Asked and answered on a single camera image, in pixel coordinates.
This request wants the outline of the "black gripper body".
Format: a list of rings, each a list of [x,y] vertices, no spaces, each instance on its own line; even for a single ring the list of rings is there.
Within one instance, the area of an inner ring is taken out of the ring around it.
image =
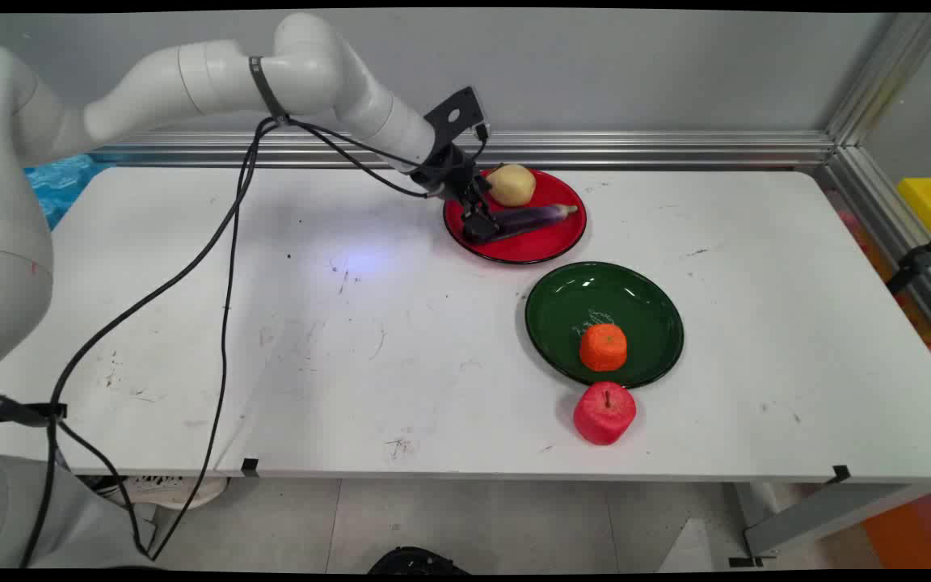
[[[466,187],[472,179],[484,179],[477,169],[477,158],[487,147],[487,140],[473,154],[449,143],[423,166],[411,172],[411,181],[424,188],[426,195],[443,201],[466,202]]]

